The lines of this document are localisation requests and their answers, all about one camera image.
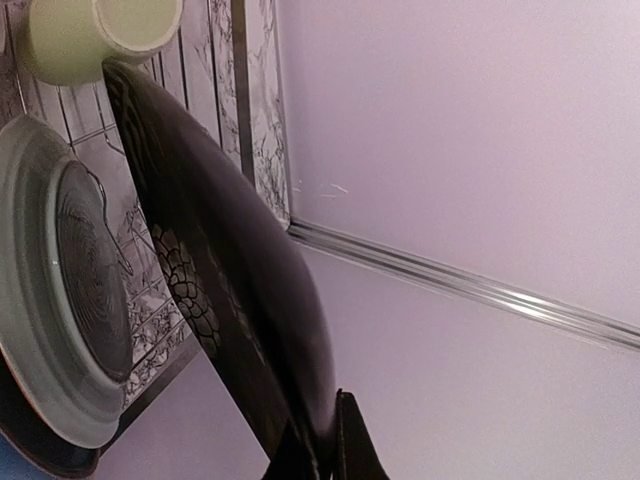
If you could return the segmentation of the blue polka dot plate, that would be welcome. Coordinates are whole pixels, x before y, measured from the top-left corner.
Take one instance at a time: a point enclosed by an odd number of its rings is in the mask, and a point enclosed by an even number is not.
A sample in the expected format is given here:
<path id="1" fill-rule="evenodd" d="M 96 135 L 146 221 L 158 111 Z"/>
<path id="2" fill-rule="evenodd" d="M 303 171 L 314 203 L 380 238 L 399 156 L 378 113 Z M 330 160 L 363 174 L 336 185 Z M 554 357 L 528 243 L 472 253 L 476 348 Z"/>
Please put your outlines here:
<path id="1" fill-rule="evenodd" d="M 100 449 L 74 445 L 56 434 L 35 412 L 1 357 L 1 436 L 46 474 L 86 479 L 95 473 Z"/>

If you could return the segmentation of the light green round plate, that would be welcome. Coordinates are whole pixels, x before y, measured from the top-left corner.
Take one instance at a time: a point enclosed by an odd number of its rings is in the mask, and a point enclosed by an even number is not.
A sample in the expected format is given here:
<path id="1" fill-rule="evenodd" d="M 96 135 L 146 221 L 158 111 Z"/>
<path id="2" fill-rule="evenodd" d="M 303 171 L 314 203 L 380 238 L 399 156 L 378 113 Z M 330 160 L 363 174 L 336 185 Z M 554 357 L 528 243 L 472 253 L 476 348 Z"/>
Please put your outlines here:
<path id="1" fill-rule="evenodd" d="M 1 351 L 59 437 L 88 449 L 113 438 L 132 335 L 106 196 L 62 137 L 25 114 L 1 131 Z"/>

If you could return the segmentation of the black floral square plate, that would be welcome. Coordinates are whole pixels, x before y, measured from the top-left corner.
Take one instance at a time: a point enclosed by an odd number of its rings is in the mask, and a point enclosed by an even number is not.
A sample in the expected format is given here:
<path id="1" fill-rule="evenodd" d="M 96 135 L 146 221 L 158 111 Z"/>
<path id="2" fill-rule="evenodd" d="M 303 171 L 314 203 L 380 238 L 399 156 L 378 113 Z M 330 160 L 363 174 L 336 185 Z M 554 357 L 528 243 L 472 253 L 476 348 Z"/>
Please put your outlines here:
<path id="1" fill-rule="evenodd" d="M 270 461 L 291 421 L 323 463 L 334 450 L 335 367 L 303 256 L 171 94 L 119 60 L 102 72 L 142 185 L 174 194 L 154 216 L 174 303 Z"/>

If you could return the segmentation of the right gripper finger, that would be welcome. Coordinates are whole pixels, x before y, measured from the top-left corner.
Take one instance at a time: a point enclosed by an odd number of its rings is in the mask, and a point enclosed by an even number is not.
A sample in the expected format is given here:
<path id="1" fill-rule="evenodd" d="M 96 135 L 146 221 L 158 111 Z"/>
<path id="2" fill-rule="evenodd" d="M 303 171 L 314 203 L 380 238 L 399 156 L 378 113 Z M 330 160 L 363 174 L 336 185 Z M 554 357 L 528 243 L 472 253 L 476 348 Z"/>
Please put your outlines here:
<path id="1" fill-rule="evenodd" d="M 263 479 L 389 479 L 382 466 L 355 396 L 336 394 L 334 450 L 321 463 L 305 446 L 291 421 L 286 424 Z"/>

